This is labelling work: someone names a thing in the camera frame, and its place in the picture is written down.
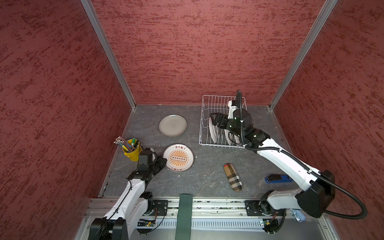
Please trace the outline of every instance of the gray plate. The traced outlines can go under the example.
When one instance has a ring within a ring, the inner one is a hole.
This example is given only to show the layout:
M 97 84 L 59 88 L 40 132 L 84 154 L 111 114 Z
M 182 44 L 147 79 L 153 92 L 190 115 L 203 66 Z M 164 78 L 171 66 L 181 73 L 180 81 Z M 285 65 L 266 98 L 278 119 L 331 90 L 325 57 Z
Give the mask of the gray plate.
M 181 135 L 187 129 L 187 121 L 180 115 L 169 115 L 159 124 L 159 130 L 167 137 Z

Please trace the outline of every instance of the mounting plate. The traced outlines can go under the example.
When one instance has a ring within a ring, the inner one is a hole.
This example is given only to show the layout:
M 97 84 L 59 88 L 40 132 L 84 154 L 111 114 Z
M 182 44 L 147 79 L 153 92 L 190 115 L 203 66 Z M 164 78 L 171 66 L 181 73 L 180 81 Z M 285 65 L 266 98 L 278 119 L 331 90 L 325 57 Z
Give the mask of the mounting plate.
M 245 210 L 247 211 L 248 216 L 265 216 L 261 211 L 259 207 L 258 200 L 245 200 Z M 276 211 L 276 216 L 283 216 L 284 209 L 279 209 Z
M 158 216 L 164 216 L 163 210 L 160 208 L 164 208 L 165 210 L 165 216 L 167 215 L 168 211 L 168 200 L 153 200 L 155 207 L 157 207 L 157 215 Z M 152 212 L 148 216 L 154 216 L 155 212 Z

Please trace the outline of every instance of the green strap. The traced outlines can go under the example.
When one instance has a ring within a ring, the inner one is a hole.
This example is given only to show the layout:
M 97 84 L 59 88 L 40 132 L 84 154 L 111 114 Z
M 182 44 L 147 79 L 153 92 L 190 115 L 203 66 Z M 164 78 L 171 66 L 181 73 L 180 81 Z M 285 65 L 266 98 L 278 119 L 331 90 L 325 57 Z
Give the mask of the green strap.
M 175 240 L 190 240 L 192 226 L 192 195 L 180 194 Z

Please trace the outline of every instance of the metal vent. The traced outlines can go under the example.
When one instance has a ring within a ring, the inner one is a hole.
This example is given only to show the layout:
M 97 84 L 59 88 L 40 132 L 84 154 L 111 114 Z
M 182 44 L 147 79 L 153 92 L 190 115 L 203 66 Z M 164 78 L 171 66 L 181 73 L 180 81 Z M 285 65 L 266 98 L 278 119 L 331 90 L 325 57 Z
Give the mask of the metal vent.
M 211 218 L 193 218 L 191 229 L 194 230 L 241 230 L 241 231 L 264 231 L 260 219 L 211 219 Z M 166 218 L 158 228 L 172 229 L 176 228 L 177 218 Z

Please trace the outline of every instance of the orange sunburst pattern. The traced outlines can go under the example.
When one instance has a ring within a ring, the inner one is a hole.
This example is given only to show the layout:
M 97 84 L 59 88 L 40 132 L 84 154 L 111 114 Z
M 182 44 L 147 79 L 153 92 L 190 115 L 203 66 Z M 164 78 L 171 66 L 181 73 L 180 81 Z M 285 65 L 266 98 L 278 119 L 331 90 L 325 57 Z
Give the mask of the orange sunburst pattern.
M 176 167 L 183 167 L 188 162 L 188 156 L 183 151 L 175 150 L 170 153 L 169 161 L 172 163 L 172 165 Z

